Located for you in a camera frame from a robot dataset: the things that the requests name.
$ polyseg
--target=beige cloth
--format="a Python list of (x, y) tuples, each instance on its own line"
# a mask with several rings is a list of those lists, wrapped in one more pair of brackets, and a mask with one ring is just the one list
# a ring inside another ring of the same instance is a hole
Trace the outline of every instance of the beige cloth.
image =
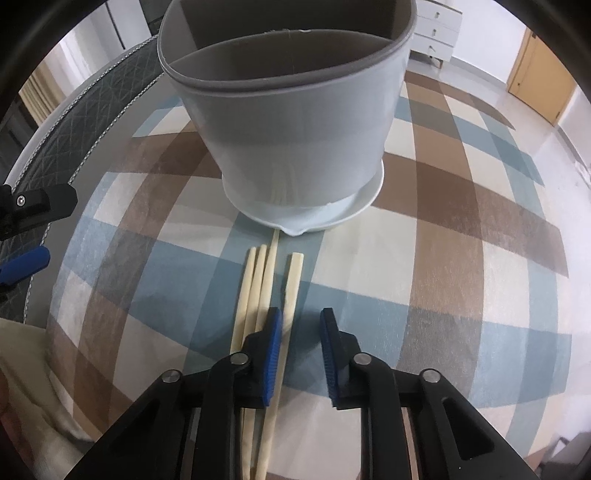
[(66, 97), (45, 61), (31, 73), (19, 94), (37, 125), (41, 125)]
[(39, 480), (62, 480), (82, 457), (69, 439), (90, 439), (57, 398), (45, 351), (44, 329), (0, 319), (0, 368), (33, 451), (33, 473)]

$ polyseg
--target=round table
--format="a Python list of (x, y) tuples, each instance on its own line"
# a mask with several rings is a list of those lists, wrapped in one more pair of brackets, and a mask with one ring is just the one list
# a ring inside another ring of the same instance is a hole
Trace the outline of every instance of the round table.
[[(327, 396), (324, 307), (393, 368), (438, 369), (524, 457), (548, 444), (559, 418), (568, 271), (518, 132), (482, 100), (408, 72), (385, 149), (369, 209), (328, 231), (280, 236), (272, 306), (292, 252), (304, 268), (275, 475), (359, 472), (359, 413)], [(109, 126), (72, 185), (79, 207), (45, 233), (53, 262), (26, 312), (47, 320), (54, 386), (98, 438), (163, 371), (207, 369), (228, 354), (246, 254), (272, 230), (227, 200), (164, 77)]]

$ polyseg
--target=blue clamp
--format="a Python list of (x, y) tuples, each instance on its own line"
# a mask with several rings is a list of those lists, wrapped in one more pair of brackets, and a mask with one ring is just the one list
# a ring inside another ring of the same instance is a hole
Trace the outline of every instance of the blue clamp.
[(0, 266), (0, 293), (12, 290), (22, 280), (49, 265), (49, 250), (40, 245)]

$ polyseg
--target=metal screw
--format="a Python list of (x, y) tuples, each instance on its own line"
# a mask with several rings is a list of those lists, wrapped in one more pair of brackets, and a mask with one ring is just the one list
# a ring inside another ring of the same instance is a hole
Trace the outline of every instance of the metal screw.
[(164, 383), (175, 383), (181, 378), (181, 372), (178, 370), (166, 370), (160, 378)]
[(237, 352), (230, 357), (230, 362), (234, 365), (244, 365), (248, 362), (248, 355), (242, 352)]
[(441, 373), (437, 370), (425, 370), (423, 372), (423, 378), (429, 383), (437, 383), (441, 380)]
[(371, 362), (371, 355), (368, 355), (367, 353), (358, 353), (353, 357), (353, 362), (358, 365), (369, 365)]

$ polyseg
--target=white floor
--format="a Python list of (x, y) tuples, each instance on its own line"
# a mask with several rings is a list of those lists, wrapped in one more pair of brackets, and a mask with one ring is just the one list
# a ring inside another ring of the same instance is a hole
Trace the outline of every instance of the white floor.
[(410, 60), (408, 69), (448, 83), (490, 103), (513, 124), (538, 167), (558, 216), (569, 267), (573, 342), (565, 416), (557, 434), (572, 439), (591, 431), (591, 189), (556, 129), (526, 104), (471, 72), (445, 63)]

